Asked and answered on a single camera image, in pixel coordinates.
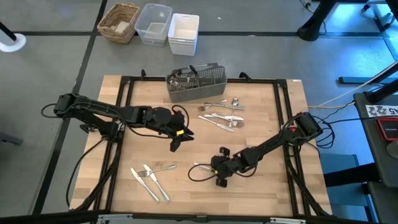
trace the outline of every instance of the silver fork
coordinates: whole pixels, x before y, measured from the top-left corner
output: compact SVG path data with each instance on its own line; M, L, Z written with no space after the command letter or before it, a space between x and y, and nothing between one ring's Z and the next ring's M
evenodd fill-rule
M139 171L139 172L137 172L137 174L138 174L139 177L147 177L147 176L153 174L154 172L158 172L158 171L162 171L162 170L172 170L172 169L175 169L175 168L177 168L177 165L173 164L173 165L170 165L168 167L164 167L164 168L161 168L161 169L158 169L158 170L153 170L153 171L143 170L143 171Z
M242 127L244 126L244 122L233 121L233 120L230 120L230 119L226 119L226 118L224 118L223 116L218 115L218 114L216 114L216 113L212 113L211 115L213 115L213 116L216 117L216 118L220 118L220 119L229 121L229 122L231 123L232 127L242 128Z
M216 102L216 103L205 103L205 104L208 104L208 105L199 106L199 107L198 107L198 111L205 111L205 110L207 110L207 109L208 109L209 107L211 107L211 106L214 106L214 105L216 105L216 104L218 104L218 103L224 103L224 102L227 102L227 101L228 101L228 99L225 98L225 99L220 100L220 101L218 101L218 102Z

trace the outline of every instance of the metal utensil holder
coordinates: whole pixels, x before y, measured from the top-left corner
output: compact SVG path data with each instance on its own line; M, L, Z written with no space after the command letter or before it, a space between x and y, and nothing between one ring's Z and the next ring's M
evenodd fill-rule
M172 70L166 76L167 91L173 103L218 96L226 86L225 68L217 63Z

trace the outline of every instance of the wooden table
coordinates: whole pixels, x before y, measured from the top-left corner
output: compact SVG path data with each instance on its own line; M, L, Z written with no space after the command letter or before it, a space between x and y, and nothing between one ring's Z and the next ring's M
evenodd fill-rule
M106 75L98 100L115 104L120 83L120 76ZM307 111L307 102L300 80L287 80L293 114ZM236 111L235 115L244 118L245 127L229 133L221 128L200 120L197 106L205 101L218 101L222 98L238 97L240 105L246 111ZM163 106L171 109L173 105L168 97L164 82L135 82L131 105ZM193 162L210 163L212 156L218 153L221 146L231 150L231 154L249 146L256 146L272 137L279 130L274 89L270 84L227 83L223 96L181 103L190 115L189 128L195 133L194 141L183 142L175 153L169 151L170 139L140 137L126 131L117 181L112 201L112 212L126 213L170 213L194 215L245 215L245 216L283 216L291 217L292 209L289 199L289 188L285 170L282 148L278 148L259 163L256 174L250 178L233 175L228 178L228 187L215 185L215 179L205 182L192 182L187 172ZM284 121L287 121L284 101ZM226 108L214 108L221 114L230 114ZM142 134L153 134L148 129L137 129ZM89 149L100 139L99 133L90 133L85 149ZM83 159L71 208L82 203L98 182L103 162L106 143L101 143ZM328 213L330 203L323 180L318 152L311 146L303 145L300 153L306 185L317 202ZM143 186L131 175L130 167L144 170L143 164L152 169L176 164L177 169L157 173L157 178L171 198L170 203L164 199L150 178L144 178L146 184L157 194L161 202L156 204ZM197 169L192 176L201 179L210 173ZM101 208L104 207L107 186L104 188ZM298 208L303 213L302 199L296 186Z

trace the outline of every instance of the white sticker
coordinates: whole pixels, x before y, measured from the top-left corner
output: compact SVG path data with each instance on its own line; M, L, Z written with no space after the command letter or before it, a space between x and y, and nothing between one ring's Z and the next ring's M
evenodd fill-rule
M369 117L398 115L398 106L366 105Z

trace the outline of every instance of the stacked white container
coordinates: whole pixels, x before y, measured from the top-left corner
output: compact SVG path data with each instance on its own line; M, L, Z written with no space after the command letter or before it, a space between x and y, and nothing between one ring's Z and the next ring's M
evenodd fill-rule
M172 8L161 4L146 4L134 28L144 44L163 47L172 17Z
M199 16L173 14L169 29L169 44L175 55L194 56L198 41Z

